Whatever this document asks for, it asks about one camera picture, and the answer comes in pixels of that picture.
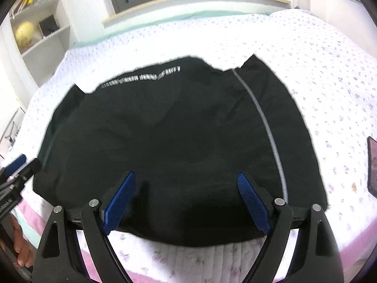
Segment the person's left hand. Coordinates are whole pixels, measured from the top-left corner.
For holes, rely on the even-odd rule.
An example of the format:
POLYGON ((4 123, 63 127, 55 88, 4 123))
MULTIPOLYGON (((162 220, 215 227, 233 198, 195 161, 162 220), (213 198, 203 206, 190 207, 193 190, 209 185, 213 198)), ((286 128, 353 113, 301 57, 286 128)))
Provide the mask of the person's left hand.
POLYGON ((17 253, 17 262, 19 266, 29 268, 34 263, 34 253, 31 249, 31 245, 28 240, 24 238, 22 228, 14 215, 10 213, 6 218, 10 219, 12 223, 14 236, 13 248, 17 253))

